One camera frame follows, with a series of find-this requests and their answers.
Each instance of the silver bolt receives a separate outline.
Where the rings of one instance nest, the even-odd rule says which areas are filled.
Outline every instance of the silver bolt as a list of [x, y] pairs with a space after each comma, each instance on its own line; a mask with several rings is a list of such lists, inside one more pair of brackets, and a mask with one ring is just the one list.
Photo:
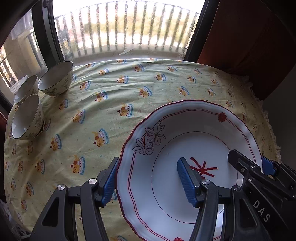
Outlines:
[[209, 185], [211, 182], [208, 179], [203, 179], [202, 183], [205, 184], [205, 185]]
[[235, 191], [240, 191], [240, 190], [241, 190], [241, 187], [238, 186], [238, 185], [235, 185], [235, 186], [233, 187], [233, 189], [234, 189]]
[[61, 184], [61, 185], [58, 185], [57, 186], [57, 189], [59, 189], [59, 190], [64, 190], [65, 189], [65, 185], [64, 184]]
[[95, 178], [92, 178], [89, 180], [89, 184], [95, 184], [96, 183], [96, 179]]

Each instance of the plate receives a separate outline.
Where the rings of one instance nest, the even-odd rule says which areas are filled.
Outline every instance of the plate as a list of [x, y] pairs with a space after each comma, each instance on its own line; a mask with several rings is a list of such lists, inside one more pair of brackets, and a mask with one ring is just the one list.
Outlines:
[[[177, 173], [185, 157], [192, 169], [217, 186], [241, 185], [227, 159], [236, 149], [262, 168], [256, 141], [226, 108], [200, 100], [164, 105], [139, 123], [123, 145], [117, 194], [124, 218], [143, 240], [189, 240], [199, 209], [187, 201]], [[222, 230], [218, 207], [214, 240]]]

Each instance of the yellow tablecloth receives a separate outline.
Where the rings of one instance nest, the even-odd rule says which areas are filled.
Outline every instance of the yellow tablecloth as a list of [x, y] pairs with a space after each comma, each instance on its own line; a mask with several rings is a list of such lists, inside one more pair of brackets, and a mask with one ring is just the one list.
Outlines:
[[[15, 140], [9, 113], [4, 147], [4, 184], [9, 209], [32, 231], [58, 184], [82, 185], [108, 167], [138, 122], [179, 100], [202, 99], [228, 108], [245, 122], [259, 149], [276, 160], [267, 122], [242, 77], [210, 66], [175, 60], [124, 59], [74, 68], [64, 94], [39, 92], [45, 130], [33, 141]], [[110, 240], [140, 240], [122, 217], [116, 193], [101, 209]], [[76, 207], [79, 240], [84, 240]]]

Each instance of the small ceramic bowl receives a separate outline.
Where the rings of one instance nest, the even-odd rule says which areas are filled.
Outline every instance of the small ceramic bowl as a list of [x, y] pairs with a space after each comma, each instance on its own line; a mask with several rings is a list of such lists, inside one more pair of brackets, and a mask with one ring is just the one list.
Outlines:
[[17, 109], [12, 120], [12, 136], [15, 139], [29, 140], [41, 131], [44, 121], [42, 104], [36, 94], [27, 97]]
[[40, 79], [38, 89], [50, 96], [64, 93], [73, 79], [73, 62], [58, 63], [48, 70]]
[[37, 75], [33, 75], [26, 79], [24, 83], [22, 83], [19, 90], [15, 94], [13, 103], [20, 105], [28, 96], [38, 94], [38, 91], [38, 77]]

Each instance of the window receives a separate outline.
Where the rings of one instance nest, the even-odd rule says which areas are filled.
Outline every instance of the window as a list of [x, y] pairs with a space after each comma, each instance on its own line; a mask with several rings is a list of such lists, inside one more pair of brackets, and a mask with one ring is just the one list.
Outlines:
[[0, 77], [5, 84], [0, 85], [1, 92], [7, 93], [3, 89], [6, 86], [15, 94], [28, 77], [36, 74], [41, 78], [46, 71], [30, 10], [17, 22], [0, 49]]
[[75, 65], [117, 58], [183, 60], [204, 0], [54, 0], [65, 60]]

